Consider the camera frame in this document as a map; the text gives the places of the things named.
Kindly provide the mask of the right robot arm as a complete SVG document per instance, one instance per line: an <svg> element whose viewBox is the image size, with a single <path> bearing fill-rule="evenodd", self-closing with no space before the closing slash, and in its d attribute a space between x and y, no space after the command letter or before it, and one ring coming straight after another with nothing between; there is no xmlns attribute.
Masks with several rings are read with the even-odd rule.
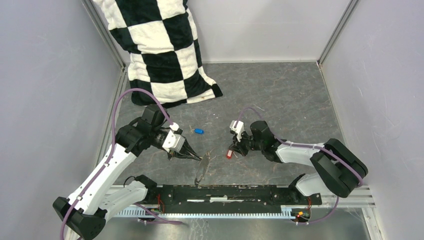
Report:
<svg viewBox="0 0 424 240"><path fill-rule="evenodd" d="M294 181L289 189L289 199L302 204L317 193L332 193L347 198L363 184L369 170L341 141L331 138L324 143L296 143L277 138L264 120L250 125L251 134L245 131L244 123L233 120L229 126L233 143L227 156L239 153L246 156L249 151L260 151L270 161L281 164L298 164L315 169L313 174L304 174Z"/></svg>

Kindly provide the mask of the key with red tag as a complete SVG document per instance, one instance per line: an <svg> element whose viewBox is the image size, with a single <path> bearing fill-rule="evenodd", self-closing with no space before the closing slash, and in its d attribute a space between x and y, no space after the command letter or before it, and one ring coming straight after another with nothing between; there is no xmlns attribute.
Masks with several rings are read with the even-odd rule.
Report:
<svg viewBox="0 0 424 240"><path fill-rule="evenodd" d="M236 154L236 152L235 151L233 151L233 150L228 150L227 151L227 153L226 153L226 158L227 159L231 159L231 158L238 158L238 156L237 156L237 154Z"/></svg>

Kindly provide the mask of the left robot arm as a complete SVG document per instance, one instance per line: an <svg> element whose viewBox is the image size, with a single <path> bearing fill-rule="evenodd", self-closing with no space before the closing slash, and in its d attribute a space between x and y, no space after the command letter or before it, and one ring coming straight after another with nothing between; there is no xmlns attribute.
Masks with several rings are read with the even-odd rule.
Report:
<svg viewBox="0 0 424 240"><path fill-rule="evenodd" d="M83 240L93 240L107 221L138 202L157 200L157 183L140 175L126 187L106 195L119 175L149 147L167 153L168 159L201 161L182 130L175 125L164 127L167 111L156 104L148 105L142 116L121 127L101 162L89 177L68 197L58 197L53 208L60 219Z"/></svg>

